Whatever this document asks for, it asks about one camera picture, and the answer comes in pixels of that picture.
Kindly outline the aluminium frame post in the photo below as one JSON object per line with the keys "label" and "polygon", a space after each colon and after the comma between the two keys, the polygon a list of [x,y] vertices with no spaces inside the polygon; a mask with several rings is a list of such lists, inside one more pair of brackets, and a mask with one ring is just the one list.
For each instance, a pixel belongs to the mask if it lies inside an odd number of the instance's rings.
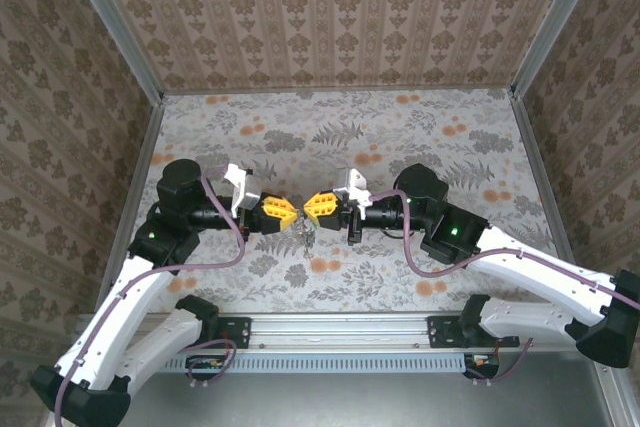
{"label": "aluminium frame post", "polygon": [[523,98],[532,85],[578,1],[553,0],[551,2],[547,15],[511,82],[511,91],[516,98]]}
{"label": "aluminium frame post", "polygon": [[90,0],[90,2],[151,106],[157,108],[162,102],[163,88],[129,27],[123,9],[117,5],[116,0]]}

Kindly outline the floral table cloth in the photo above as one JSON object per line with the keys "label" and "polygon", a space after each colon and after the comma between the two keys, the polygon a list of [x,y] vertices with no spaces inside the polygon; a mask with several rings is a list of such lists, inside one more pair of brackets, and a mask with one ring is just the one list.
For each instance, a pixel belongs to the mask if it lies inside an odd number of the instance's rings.
{"label": "floral table cloth", "polygon": [[[420,163],[449,185],[449,200],[517,240],[556,250],[507,90],[340,91],[169,96],[135,225],[156,201],[164,167],[186,158],[208,171],[214,190],[231,193],[223,168],[254,172],[266,192],[302,207],[331,188],[344,167],[359,170],[374,193]],[[312,259],[294,225],[254,235],[244,252],[229,231],[208,231],[192,254],[198,271],[178,275],[155,298],[166,313],[194,294],[229,313],[458,310],[469,296],[528,301],[507,281],[441,265],[411,240],[409,267],[398,234],[367,231],[349,246],[344,232],[316,229]]]}

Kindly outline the aluminium frame side rail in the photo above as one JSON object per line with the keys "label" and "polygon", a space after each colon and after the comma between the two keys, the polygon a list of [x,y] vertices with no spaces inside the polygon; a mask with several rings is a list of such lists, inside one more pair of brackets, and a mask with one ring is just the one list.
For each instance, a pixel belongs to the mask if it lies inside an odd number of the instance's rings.
{"label": "aluminium frame side rail", "polygon": [[[524,102],[511,89],[508,89],[507,93],[531,164],[557,253],[562,260],[573,262],[575,258]],[[636,401],[628,371],[612,369],[593,362],[589,363],[589,370],[595,375],[596,391],[602,395],[603,411],[611,422],[611,426],[640,427],[640,404]]]}
{"label": "aluminium frame side rail", "polygon": [[141,202],[144,186],[151,165],[154,149],[161,128],[164,107],[159,104],[152,110],[148,127],[145,132],[138,161],[133,172],[131,184],[124,204],[124,210],[120,217],[116,236],[112,245],[111,253],[106,265],[103,280],[110,284],[121,268],[121,264],[126,257],[127,247],[134,229],[138,208]]}

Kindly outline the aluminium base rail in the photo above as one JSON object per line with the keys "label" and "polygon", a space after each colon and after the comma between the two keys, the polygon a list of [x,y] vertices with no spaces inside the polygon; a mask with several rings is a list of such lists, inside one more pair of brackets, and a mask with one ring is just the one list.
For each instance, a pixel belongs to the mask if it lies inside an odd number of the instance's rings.
{"label": "aluminium base rail", "polygon": [[252,353],[355,353],[479,350],[496,346],[515,348],[520,341],[484,339],[477,347],[434,348],[430,346],[427,318],[442,313],[302,313],[227,314],[219,317],[249,317]]}

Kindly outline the metal keyring with keys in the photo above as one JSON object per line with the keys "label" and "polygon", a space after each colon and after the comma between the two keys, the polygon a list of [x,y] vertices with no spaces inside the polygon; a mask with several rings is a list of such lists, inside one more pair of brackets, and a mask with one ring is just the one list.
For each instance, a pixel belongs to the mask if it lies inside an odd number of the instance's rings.
{"label": "metal keyring with keys", "polygon": [[312,259],[312,249],[315,243],[315,225],[306,217],[300,217],[294,223],[294,230],[303,248],[304,257]]}

